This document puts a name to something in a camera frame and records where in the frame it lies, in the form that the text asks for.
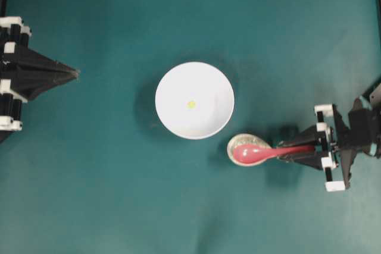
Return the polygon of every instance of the small yellow object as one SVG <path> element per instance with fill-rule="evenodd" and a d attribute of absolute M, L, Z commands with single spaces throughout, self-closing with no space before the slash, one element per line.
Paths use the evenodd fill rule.
<path fill-rule="evenodd" d="M 195 101 L 190 101 L 187 103 L 186 105 L 189 109 L 192 109 L 194 107 L 196 107 L 196 102 Z"/>

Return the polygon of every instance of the teal mat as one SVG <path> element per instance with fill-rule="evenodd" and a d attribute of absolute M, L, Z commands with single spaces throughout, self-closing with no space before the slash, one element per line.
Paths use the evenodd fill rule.
<path fill-rule="evenodd" d="M 82 73 L 0 145 L 0 253 L 379 253 L 380 161 L 359 157 L 351 189 L 326 193 L 321 172 L 225 152 L 236 133 L 314 124 L 316 104 L 349 111 L 381 73 L 375 0 L 9 0 L 8 15 Z M 194 60 L 236 94 L 198 141 L 154 110 L 163 74 Z"/>

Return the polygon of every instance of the pink spoon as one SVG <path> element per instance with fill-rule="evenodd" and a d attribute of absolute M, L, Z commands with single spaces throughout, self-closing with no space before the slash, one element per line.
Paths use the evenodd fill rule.
<path fill-rule="evenodd" d="M 258 165 L 270 158 L 293 153 L 307 153 L 314 151 L 315 147 L 313 145 L 271 149 L 261 148 L 253 144 L 243 144 L 234 148 L 233 157 L 234 160 L 241 164 Z"/>

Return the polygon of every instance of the teal tabletop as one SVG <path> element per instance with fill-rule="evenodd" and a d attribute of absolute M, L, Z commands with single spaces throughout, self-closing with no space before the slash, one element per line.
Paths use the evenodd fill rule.
<path fill-rule="evenodd" d="M 380 253 L 380 161 L 359 156 L 352 187 L 327 193 L 312 168 L 226 155 L 238 133 L 315 124 L 314 105 L 350 110 L 381 74 L 376 0 L 8 0 L 7 14 L 81 74 L 0 145 L 0 253 Z M 235 93 L 204 140 L 155 111 L 160 78 L 188 61 Z"/>

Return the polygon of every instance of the white plastic part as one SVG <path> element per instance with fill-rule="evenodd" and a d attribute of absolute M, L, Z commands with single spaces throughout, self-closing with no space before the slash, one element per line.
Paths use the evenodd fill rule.
<path fill-rule="evenodd" d="M 12 131 L 22 131 L 23 129 L 23 123 L 19 120 L 14 120 L 11 124 L 11 130 Z"/>
<path fill-rule="evenodd" d="M 21 27 L 21 34 L 28 34 L 29 37 L 32 36 L 32 32 L 30 31 L 30 27 L 29 26 L 23 26 Z"/>
<path fill-rule="evenodd" d="M 11 28 L 13 24 L 23 26 L 23 19 L 19 16 L 0 17 L 0 26 L 3 28 Z"/>
<path fill-rule="evenodd" d="M 327 137 L 327 143 L 331 141 L 331 128 L 325 122 L 316 123 L 316 131 L 325 132 Z"/>
<path fill-rule="evenodd" d="M 10 116 L 0 116 L 0 130 L 9 130 L 12 120 Z"/>
<path fill-rule="evenodd" d="M 4 53 L 5 54 L 13 54 L 16 47 L 15 42 L 7 42 L 4 45 Z"/>
<path fill-rule="evenodd" d="M 28 100 L 24 98 L 23 96 L 19 95 L 17 92 L 14 92 L 11 90 L 11 80 L 8 79 L 0 79 L 0 93 L 10 93 L 13 95 L 13 99 L 19 99 L 23 103 L 27 103 Z"/>
<path fill-rule="evenodd" d="M 327 181 L 325 185 L 327 192 L 339 192 L 345 190 L 343 181 Z"/>
<path fill-rule="evenodd" d="M 337 167 L 336 163 L 333 162 L 332 160 L 331 152 L 328 153 L 328 157 L 321 158 L 321 166 L 323 167 L 323 169 L 325 168 L 335 169 Z"/>
<path fill-rule="evenodd" d="M 316 105 L 315 106 L 315 115 L 316 116 L 317 116 L 317 113 L 319 111 L 321 111 L 325 117 L 332 117 L 333 116 L 332 104 Z"/>

